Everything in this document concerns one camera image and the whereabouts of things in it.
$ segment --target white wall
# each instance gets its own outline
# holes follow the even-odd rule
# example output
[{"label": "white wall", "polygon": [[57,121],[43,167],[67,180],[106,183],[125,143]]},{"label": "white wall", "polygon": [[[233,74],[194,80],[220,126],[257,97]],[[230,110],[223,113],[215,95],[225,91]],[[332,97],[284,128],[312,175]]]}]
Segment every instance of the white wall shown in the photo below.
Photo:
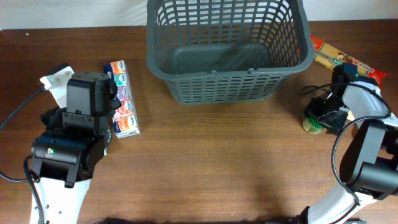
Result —
[{"label": "white wall", "polygon": [[[397,19],[398,0],[303,0],[310,21]],[[139,26],[146,0],[0,0],[0,29]]]}]

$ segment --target gray basket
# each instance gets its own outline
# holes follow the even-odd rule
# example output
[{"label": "gray basket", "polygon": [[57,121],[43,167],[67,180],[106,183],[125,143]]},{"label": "gray basket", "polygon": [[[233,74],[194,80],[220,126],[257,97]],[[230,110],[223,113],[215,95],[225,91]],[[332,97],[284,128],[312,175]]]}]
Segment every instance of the gray basket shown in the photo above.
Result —
[{"label": "gray basket", "polygon": [[263,100],[314,58],[302,0],[149,0],[147,64],[187,105]]}]

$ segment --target basket rim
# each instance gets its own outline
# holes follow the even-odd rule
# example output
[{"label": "basket rim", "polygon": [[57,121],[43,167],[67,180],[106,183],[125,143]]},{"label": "basket rim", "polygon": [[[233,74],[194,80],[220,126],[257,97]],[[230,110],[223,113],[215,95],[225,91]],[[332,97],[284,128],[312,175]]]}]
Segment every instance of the basket rim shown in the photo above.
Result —
[{"label": "basket rim", "polygon": [[303,39],[305,41],[305,45],[307,47],[307,54],[305,59],[298,65],[293,67],[280,67],[280,68],[258,68],[257,70],[248,70],[248,71],[230,71],[230,72],[195,72],[195,73],[184,73],[184,74],[170,74],[163,72],[155,63],[155,45],[154,45],[154,20],[151,19],[154,17],[154,2],[155,0],[148,0],[147,3],[147,66],[149,70],[158,78],[163,80],[178,80],[178,79],[199,79],[199,78],[214,78],[214,77],[233,77],[233,76],[246,76],[246,75],[260,75],[260,74],[291,74],[302,72],[307,69],[313,62],[315,57],[315,50],[313,48],[310,26],[307,20],[307,15],[304,10],[303,1],[296,0],[298,15],[301,24],[302,33],[304,34]]}]

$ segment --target colorful package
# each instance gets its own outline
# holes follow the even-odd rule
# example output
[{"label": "colorful package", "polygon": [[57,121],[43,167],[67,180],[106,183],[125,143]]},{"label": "colorful package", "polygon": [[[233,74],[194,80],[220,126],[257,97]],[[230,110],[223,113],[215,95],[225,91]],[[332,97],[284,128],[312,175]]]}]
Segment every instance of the colorful package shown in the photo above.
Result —
[{"label": "colorful package", "polygon": [[324,65],[326,68],[333,70],[337,65],[341,65],[343,62],[354,64],[358,66],[358,74],[371,77],[375,79],[381,86],[382,79],[387,75],[387,73],[381,72],[359,60],[347,55],[346,53],[338,50],[335,47],[327,44],[323,40],[320,40],[313,35],[311,35],[312,44],[315,49],[314,61]]},{"label": "colorful package", "polygon": [[118,108],[113,116],[114,133],[118,138],[124,138],[139,134],[136,107],[132,98],[132,91],[123,60],[104,65],[104,72],[113,78],[118,86],[116,97],[121,101],[122,106]]}]

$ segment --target wooden table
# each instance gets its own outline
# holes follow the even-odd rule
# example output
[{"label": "wooden table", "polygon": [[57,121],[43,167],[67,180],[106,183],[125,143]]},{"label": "wooden table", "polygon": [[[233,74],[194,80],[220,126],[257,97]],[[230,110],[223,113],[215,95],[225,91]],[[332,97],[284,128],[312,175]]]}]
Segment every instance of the wooden table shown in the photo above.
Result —
[{"label": "wooden table", "polygon": [[[390,75],[382,95],[398,113],[398,21],[311,22],[317,37]],[[146,66],[145,27],[0,31],[0,119],[37,87],[47,70],[68,62],[74,71],[102,72],[124,59],[142,134],[114,138],[99,162],[79,223],[106,217],[157,222],[272,220],[294,216],[336,183],[330,167],[335,136],[301,126],[310,96],[305,85],[329,83],[313,63],[292,75],[269,100],[184,106]],[[39,115],[55,106],[50,93],[27,105],[0,132],[0,169],[23,177],[22,160],[45,129]],[[338,157],[352,140],[347,134]],[[27,183],[0,180],[0,223],[27,223]],[[398,198],[388,197],[354,217],[396,223]]]}]

